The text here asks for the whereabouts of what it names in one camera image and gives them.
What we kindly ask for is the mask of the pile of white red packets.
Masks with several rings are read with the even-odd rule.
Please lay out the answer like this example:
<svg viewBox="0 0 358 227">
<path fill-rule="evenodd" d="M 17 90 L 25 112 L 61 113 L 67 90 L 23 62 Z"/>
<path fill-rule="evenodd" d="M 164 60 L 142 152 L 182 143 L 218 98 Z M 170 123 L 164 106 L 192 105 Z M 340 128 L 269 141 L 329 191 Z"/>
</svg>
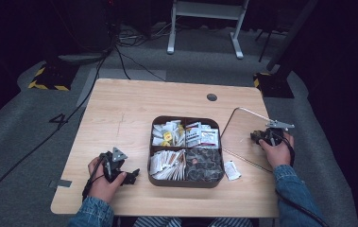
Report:
<svg viewBox="0 0 358 227">
<path fill-rule="evenodd" d="M 195 122 L 185 127 L 187 148 L 219 148 L 219 130 L 210 125 Z"/>
</svg>

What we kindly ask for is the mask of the single white sachet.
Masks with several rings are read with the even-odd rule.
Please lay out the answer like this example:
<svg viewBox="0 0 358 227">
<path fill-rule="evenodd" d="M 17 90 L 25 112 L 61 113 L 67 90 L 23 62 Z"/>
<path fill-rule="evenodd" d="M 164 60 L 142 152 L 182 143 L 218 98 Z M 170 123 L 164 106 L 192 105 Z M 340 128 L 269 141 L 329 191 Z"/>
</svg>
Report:
<svg viewBox="0 0 358 227">
<path fill-rule="evenodd" d="M 224 164 L 224 168 L 229 181 L 234 181 L 241 177 L 241 173 L 237 170 L 233 161 L 227 161 Z"/>
</svg>

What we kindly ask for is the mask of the person's right hand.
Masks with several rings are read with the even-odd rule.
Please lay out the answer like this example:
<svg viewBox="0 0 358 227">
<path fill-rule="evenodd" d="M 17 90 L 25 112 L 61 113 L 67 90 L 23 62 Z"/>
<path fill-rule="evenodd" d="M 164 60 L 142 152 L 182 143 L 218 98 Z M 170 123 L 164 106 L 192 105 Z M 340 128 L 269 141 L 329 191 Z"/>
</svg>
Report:
<svg viewBox="0 0 358 227">
<path fill-rule="evenodd" d="M 268 163 L 270 163 L 273 169 L 282 165 L 290 165 L 291 154 L 284 141 L 281 141 L 279 145 L 274 147 L 267 144 L 264 140 L 260 140 L 259 143 L 266 153 Z"/>
</svg>

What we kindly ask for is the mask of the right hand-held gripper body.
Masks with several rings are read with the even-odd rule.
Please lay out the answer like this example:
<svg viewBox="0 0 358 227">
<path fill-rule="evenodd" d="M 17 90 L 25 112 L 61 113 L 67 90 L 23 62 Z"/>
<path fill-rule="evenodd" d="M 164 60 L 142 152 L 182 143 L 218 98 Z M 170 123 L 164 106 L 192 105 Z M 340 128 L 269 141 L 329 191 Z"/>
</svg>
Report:
<svg viewBox="0 0 358 227">
<path fill-rule="evenodd" d="M 294 124 L 270 120 L 266 124 L 266 130 L 262 133 L 262 139 L 270 146 L 277 146 L 283 140 L 283 134 L 294 127 Z"/>
</svg>

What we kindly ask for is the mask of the person's left hand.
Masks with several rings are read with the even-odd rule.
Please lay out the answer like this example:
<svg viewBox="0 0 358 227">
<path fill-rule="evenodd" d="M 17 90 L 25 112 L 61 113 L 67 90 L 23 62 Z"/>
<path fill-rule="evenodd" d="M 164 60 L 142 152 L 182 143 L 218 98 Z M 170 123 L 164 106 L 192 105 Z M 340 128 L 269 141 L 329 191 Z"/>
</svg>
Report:
<svg viewBox="0 0 358 227">
<path fill-rule="evenodd" d="M 109 183 L 103 176 L 104 171 L 102 166 L 98 164 L 98 161 L 99 158 L 95 157 L 88 164 L 92 181 L 92 186 L 88 192 L 88 196 L 101 199 L 102 201 L 111 204 L 116 191 L 126 178 L 126 172 L 120 173 L 112 183 Z"/>
</svg>

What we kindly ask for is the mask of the black slanted pole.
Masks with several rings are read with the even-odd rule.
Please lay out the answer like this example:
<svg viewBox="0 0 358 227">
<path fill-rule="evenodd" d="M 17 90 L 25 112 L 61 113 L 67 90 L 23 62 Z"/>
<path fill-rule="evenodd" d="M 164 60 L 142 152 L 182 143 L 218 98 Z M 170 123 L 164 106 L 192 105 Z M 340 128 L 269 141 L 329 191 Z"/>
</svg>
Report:
<svg viewBox="0 0 358 227">
<path fill-rule="evenodd" d="M 279 64 L 283 60 L 284 55 L 290 50 L 291 43 L 296 39 L 296 36 L 301 30 L 302 26 L 310 17 L 317 2 L 318 0 L 308 0 L 302 9 L 294 12 L 294 17 L 292 18 L 292 24 L 288 28 L 286 37 L 282 41 L 281 46 L 279 47 L 275 55 L 271 58 L 271 60 L 267 64 L 266 66 L 267 70 L 271 71 L 276 64 Z"/>
</svg>

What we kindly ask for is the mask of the dark four-compartment box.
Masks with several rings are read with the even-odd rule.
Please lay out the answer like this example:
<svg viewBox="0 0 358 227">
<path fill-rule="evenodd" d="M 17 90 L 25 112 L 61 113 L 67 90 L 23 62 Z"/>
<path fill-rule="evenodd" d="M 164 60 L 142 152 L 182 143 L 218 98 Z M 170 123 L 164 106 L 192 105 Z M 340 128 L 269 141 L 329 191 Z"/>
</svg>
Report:
<svg viewBox="0 0 358 227">
<path fill-rule="evenodd" d="M 152 145 L 152 128 L 154 125 L 156 124 L 163 124 L 167 121 L 172 121 L 172 120 L 180 120 L 181 124 L 183 125 L 184 129 L 187 125 L 195 123 L 195 122 L 201 122 L 202 124 L 207 124 L 210 125 L 213 129 L 218 129 L 219 130 L 219 148 L 216 148 L 220 151 L 221 157 L 222 157 L 222 167 L 224 170 L 224 163 L 223 163 L 223 154 L 222 154 L 222 146 L 221 146 L 221 139 L 220 139 L 220 129 L 218 124 L 210 119 L 210 118 L 196 118 L 196 117 L 181 117 L 181 116 L 158 116 L 156 117 L 151 125 L 151 136 L 150 136 L 150 145 L 149 145 L 149 158 L 148 158 L 148 164 L 147 164 L 147 171 L 148 171 L 148 179 L 151 181 L 152 184 L 157 185 L 157 186 L 174 186 L 174 187 L 193 187 L 193 188 L 213 188 L 216 187 L 219 182 L 223 179 L 224 175 L 225 175 L 225 170 L 224 170 L 224 175 L 222 177 L 222 179 L 218 182 L 212 182 L 212 183 L 206 183 L 206 182 L 192 182 L 192 181 L 188 181 L 186 179 L 186 168 L 185 168 L 185 180 L 184 181 L 167 181 L 167 180 L 156 180 L 154 179 L 150 174 L 149 174 L 149 165 L 150 165 L 150 158 L 157 152 L 157 151 L 161 151 L 161 150 L 173 150 L 173 151 L 178 151 L 181 149 L 185 150 L 185 161 L 186 161 L 186 153 L 189 149 L 191 148 L 187 148 L 186 145 L 184 147 L 162 147 L 162 146 L 153 146 Z"/>
</svg>

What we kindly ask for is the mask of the black yellow striped stand base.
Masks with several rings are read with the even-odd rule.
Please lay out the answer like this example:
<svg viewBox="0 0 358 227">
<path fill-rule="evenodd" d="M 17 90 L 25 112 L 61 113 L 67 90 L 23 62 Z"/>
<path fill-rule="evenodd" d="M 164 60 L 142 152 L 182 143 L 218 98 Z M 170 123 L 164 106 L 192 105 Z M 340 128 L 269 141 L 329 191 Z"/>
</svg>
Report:
<svg viewBox="0 0 358 227">
<path fill-rule="evenodd" d="M 287 80 L 279 79 L 275 74 L 256 73 L 253 75 L 253 82 L 263 97 L 294 97 Z"/>
<path fill-rule="evenodd" d="M 28 84 L 29 88 L 70 91 L 76 77 L 78 65 L 63 64 L 57 67 L 44 63 Z"/>
</svg>

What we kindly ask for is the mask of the white metal stand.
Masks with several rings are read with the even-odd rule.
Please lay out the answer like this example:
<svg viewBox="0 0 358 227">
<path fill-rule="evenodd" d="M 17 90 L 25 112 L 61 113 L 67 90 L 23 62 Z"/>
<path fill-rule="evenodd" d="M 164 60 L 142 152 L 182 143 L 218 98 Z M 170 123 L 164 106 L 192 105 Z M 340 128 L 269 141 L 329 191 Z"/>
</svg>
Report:
<svg viewBox="0 0 358 227">
<path fill-rule="evenodd" d="M 230 33 L 230 40 L 238 60 L 244 57 L 238 36 L 244 22 L 249 0 L 243 0 L 241 6 L 229 6 L 210 3 L 187 2 L 184 0 L 173 0 L 171 9 L 171 28 L 169 33 L 166 52 L 172 55 L 175 52 L 176 21 L 179 16 L 224 19 L 236 22 L 236 27 Z"/>
</svg>

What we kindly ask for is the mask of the pile of dark camouflage packets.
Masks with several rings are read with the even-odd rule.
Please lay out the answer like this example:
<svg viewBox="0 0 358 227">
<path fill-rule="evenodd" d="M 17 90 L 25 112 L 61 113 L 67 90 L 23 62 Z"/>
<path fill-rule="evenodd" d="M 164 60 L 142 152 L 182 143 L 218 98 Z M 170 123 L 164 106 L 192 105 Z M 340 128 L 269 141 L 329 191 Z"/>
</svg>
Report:
<svg viewBox="0 0 358 227">
<path fill-rule="evenodd" d="M 218 182 L 224 170 L 220 151 L 215 148 L 191 148 L 186 153 L 186 179 L 192 182 Z"/>
</svg>

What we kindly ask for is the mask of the pile of white yellow packets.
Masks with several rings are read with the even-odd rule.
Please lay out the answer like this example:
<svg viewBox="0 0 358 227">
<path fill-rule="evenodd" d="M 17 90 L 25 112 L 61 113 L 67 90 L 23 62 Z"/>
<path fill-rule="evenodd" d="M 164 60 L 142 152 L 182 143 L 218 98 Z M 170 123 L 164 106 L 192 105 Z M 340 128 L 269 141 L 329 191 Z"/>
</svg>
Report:
<svg viewBox="0 0 358 227">
<path fill-rule="evenodd" d="M 162 147 L 184 147 L 186 132 L 180 120 L 156 124 L 152 128 L 152 145 Z"/>
</svg>

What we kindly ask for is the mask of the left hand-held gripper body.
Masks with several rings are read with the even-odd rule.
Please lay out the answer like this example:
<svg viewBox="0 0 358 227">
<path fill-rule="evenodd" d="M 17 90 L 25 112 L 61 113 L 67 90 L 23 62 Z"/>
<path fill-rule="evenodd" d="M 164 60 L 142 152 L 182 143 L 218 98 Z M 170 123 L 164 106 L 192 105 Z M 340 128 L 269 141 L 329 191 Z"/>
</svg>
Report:
<svg viewBox="0 0 358 227">
<path fill-rule="evenodd" d="M 107 151 L 99 155 L 103 165 L 104 176 L 109 183 L 112 183 L 121 173 L 121 166 L 127 159 L 127 155 L 118 148 Z"/>
</svg>

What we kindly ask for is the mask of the clear box lid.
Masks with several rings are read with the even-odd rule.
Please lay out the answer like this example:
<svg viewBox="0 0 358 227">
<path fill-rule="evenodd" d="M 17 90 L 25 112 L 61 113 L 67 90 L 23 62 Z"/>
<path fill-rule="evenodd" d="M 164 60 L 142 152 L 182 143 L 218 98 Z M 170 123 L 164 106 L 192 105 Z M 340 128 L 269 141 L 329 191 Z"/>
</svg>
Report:
<svg viewBox="0 0 358 227">
<path fill-rule="evenodd" d="M 272 172 L 267 162 L 265 152 L 254 142 L 253 131 L 265 131 L 269 118 L 254 113 L 246 108 L 236 108 L 223 130 L 221 136 L 222 149 L 230 156 L 255 166 L 260 170 Z"/>
</svg>

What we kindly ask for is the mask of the thin black tripod legs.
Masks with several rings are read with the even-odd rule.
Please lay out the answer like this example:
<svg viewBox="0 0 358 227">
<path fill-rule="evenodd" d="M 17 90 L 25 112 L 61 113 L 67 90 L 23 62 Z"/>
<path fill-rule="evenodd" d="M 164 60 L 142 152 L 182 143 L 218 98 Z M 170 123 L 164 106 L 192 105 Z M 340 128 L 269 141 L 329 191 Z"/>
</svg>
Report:
<svg viewBox="0 0 358 227">
<path fill-rule="evenodd" d="M 258 34 L 258 36 L 255 38 L 255 42 L 259 41 L 259 39 L 262 37 L 263 34 L 266 34 L 266 38 L 265 38 L 265 41 L 264 41 L 264 46 L 263 46 L 263 49 L 261 51 L 261 54 L 260 54 L 260 57 L 258 59 L 258 62 L 261 62 L 263 57 L 264 57 L 264 53 L 267 49 L 267 46 L 270 42 L 270 39 L 273 35 L 283 35 L 282 33 L 276 31 L 276 30 L 271 30 L 271 31 L 267 31 L 267 30 L 261 30 Z"/>
</svg>

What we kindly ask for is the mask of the row of white orange sachets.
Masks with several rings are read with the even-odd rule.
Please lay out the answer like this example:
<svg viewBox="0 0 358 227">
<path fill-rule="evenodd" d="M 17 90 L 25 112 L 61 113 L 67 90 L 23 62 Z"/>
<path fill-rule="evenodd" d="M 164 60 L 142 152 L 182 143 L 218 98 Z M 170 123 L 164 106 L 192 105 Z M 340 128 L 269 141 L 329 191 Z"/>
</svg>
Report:
<svg viewBox="0 0 358 227">
<path fill-rule="evenodd" d="M 156 180 L 185 180 L 185 150 L 161 150 L 150 158 L 149 174 Z"/>
</svg>

